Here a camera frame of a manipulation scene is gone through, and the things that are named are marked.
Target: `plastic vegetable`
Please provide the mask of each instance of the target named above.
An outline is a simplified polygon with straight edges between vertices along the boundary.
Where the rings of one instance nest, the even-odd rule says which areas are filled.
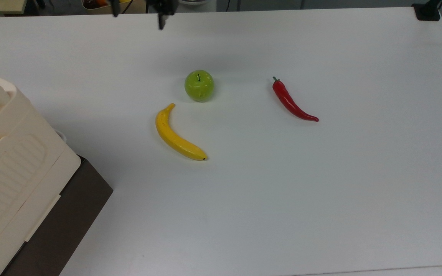
[[[160,137],[174,150],[180,152],[181,154],[194,159],[194,160],[205,160],[207,155],[196,145],[190,143],[189,141],[181,138],[177,133],[175,133],[168,119],[170,118],[170,112],[175,107],[175,104],[167,106],[164,110],[158,112],[156,115],[156,129]]]
[[[284,107],[289,110],[289,112],[293,113],[293,115],[303,120],[318,122],[317,117],[307,114],[296,105],[296,103],[293,101],[293,98],[291,98],[291,96],[289,95],[286,86],[284,86],[284,84],[280,80],[276,79],[275,77],[273,78],[275,81],[274,84],[272,84],[272,89],[274,89],[275,94],[284,105]]]
[[[211,74],[204,70],[195,70],[185,79],[185,92],[194,101],[205,101],[214,90],[214,80]]]

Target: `yellow banana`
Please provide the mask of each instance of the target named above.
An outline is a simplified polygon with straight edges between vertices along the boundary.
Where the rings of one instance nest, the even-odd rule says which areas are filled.
[[[164,110],[158,112],[156,115],[156,129],[158,134],[170,147],[172,147],[177,152],[194,159],[194,160],[205,160],[207,155],[196,145],[190,143],[189,141],[181,138],[177,133],[175,133],[170,124],[168,123],[168,118],[170,117],[170,112],[175,107],[175,104],[167,106]]]

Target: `cable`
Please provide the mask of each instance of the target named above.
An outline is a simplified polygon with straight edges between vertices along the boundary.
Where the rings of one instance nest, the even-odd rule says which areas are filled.
[[[125,14],[127,9],[129,8],[130,4],[132,4],[132,1],[134,0],[130,0],[129,4],[127,5],[127,7],[122,11],[122,14]]]

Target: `dark brown box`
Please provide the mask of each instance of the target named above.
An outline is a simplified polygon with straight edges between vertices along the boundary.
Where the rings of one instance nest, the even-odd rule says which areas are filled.
[[[58,202],[1,276],[58,276],[111,194],[109,184],[81,157]]]

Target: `white table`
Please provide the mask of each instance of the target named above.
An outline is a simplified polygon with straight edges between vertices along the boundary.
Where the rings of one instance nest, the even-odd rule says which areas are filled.
[[[442,267],[360,271],[332,275],[323,274],[323,276],[442,276]]]
[[[303,10],[156,29],[148,14],[0,18],[0,77],[115,190],[63,276],[442,266],[442,21]],[[214,76],[207,103],[184,92],[195,69]],[[320,122],[285,110],[272,76]],[[209,160],[159,138],[171,102]]]

